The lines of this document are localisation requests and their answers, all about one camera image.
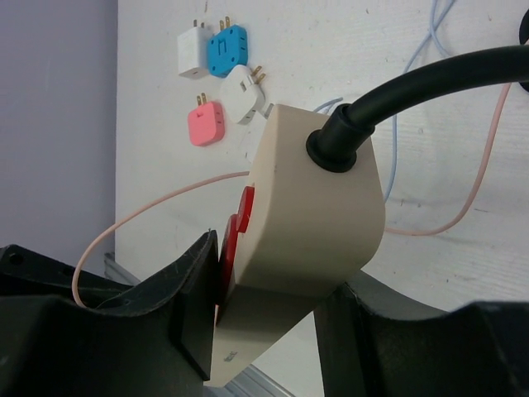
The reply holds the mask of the white charger plug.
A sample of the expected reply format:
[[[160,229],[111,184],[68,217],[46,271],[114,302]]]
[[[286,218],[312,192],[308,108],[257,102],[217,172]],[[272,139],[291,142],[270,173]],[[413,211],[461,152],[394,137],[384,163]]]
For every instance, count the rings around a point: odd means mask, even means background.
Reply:
[[[209,31],[203,23],[193,21],[193,27],[177,38],[178,73],[186,79],[201,79],[208,74],[207,41]]]

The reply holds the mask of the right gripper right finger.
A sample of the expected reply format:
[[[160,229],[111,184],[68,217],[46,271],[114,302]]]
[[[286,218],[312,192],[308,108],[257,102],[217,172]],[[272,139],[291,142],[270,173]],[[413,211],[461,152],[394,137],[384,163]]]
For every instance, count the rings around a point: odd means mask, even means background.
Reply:
[[[314,312],[327,396],[526,396],[528,304],[422,304],[359,271]]]

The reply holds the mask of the pink adapter plug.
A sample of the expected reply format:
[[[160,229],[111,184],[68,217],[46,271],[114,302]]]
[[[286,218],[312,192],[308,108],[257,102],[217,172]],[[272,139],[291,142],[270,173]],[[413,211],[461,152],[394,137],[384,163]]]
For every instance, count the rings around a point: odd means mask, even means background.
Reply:
[[[225,118],[219,102],[197,96],[198,106],[188,114],[189,140],[194,146],[209,146],[225,136]]]

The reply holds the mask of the beige power strip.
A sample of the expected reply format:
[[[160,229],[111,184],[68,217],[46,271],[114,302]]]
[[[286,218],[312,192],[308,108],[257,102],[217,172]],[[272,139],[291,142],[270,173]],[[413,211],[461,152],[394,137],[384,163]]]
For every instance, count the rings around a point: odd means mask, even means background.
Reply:
[[[210,386],[222,387],[374,256],[385,226],[370,141],[345,173],[318,166],[326,116],[286,105],[265,124],[217,272]]]

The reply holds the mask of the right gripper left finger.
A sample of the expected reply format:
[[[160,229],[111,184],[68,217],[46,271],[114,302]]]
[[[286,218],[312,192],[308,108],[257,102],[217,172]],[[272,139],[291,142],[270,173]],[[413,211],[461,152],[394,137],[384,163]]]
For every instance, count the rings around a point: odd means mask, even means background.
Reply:
[[[2,395],[201,395],[217,267],[211,231],[117,296],[1,295]]]

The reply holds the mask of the white folding extension socket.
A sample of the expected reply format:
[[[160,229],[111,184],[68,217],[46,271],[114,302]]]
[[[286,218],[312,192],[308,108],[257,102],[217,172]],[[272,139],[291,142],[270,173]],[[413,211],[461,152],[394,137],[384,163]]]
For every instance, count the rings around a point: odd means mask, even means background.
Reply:
[[[220,99],[225,114],[236,124],[246,125],[265,106],[265,94],[260,87],[265,74],[259,65],[254,69],[237,65],[224,78]]]

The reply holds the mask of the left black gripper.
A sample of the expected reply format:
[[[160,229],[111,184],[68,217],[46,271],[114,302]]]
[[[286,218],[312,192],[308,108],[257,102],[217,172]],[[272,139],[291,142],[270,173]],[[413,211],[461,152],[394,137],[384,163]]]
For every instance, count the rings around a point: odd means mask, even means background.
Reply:
[[[74,268],[18,245],[1,248],[1,295],[70,296]],[[81,296],[117,296],[130,289],[84,271],[79,277]]]

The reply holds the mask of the blue adapter plug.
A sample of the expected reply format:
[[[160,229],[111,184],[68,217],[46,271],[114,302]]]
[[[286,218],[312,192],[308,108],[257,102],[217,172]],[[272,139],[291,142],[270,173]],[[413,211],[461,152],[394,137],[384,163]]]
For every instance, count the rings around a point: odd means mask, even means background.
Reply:
[[[247,65],[249,46],[246,29],[232,25],[225,17],[219,21],[220,31],[207,43],[207,67],[210,75],[225,78],[237,65]]]

